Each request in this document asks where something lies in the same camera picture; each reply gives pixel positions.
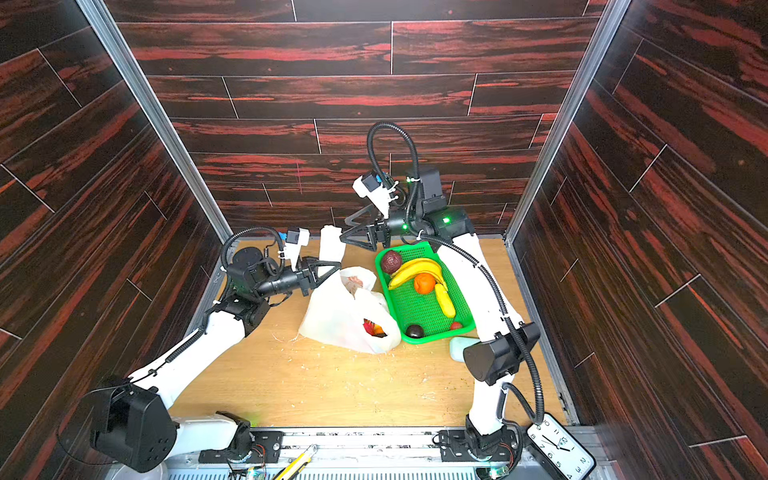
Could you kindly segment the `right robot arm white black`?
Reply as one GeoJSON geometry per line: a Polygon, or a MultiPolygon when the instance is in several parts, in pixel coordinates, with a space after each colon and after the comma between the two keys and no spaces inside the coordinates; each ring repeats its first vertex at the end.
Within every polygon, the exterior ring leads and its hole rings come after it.
{"type": "Polygon", "coordinates": [[[465,439],[485,458],[511,428],[505,419],[512,380],[525,365],[534,401],[517,399],[530,420],[543,420],[544,397],[532,350],[539,328],[525,323],[504,296],[484,259],[466,211],[448,204],[435,169],[411,172],[400,185],[379,169],[358,177],[355,193],[370,206],[346,218],[342,242],[383,251],[376,260],[384,297],[410,342],[424,343],[473,330],[478,343],[462,357],[475,380],[465,439]]]}

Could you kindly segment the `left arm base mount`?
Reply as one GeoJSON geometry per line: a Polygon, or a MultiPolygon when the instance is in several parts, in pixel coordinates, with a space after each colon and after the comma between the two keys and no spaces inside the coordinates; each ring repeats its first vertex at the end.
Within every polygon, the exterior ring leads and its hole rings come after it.
{"type": "Polygon", "coordinates": [[[202,450],[201,464],[271,464],[280,459],[285,432],[255,428],[248,419],[236,414],[217,411],[219,417],[235,423],[236,429],[227,447],[202,450]]]}

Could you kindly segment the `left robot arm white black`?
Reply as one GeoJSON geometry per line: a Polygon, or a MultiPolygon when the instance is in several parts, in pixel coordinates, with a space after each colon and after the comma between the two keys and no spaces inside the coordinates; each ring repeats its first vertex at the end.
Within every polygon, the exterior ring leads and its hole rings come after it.
{"type": "Polygon", "coordinates": [[[294,291],[308,295],[341,264],[304,257],[296,267],[282,266],[266,250],[247,247],[222,268],[223,295],[198,328],[150,364],[96,391],[92,449],[139,473],[169,457],[196,451],[214,451],[236,460],[252,455],[248,420],[225,411],[174,418],[169,410],[198,375],[261,324],[274,306],[271,297],[289,297],[294,291]]]}

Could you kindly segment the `white plastic bag orange print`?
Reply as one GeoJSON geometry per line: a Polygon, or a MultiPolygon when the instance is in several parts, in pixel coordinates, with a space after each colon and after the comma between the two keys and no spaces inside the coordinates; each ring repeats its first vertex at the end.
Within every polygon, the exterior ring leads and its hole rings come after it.
{"type": "Polygon", "coordinates": [[[299,334],[369,354],[383,354],[397,347],[402,336],[384,296],[374,290],[376,281],[376,275],[367,268],[341,268],[309,296],[299,334]],[[382,327],[386,335],[367,334],[365,319],[382,327]]]}

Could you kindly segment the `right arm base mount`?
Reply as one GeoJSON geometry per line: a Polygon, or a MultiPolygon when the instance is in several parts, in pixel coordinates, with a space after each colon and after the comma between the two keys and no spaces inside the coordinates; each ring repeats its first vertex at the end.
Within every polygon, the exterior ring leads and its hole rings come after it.
{"type": "Polygon", "coordinates": [[[517,435],[504,426],[490,436],[468,433],[465,428],[439,430],[432,436],[442,462],[512,463],[517,452],[517,435]]]}

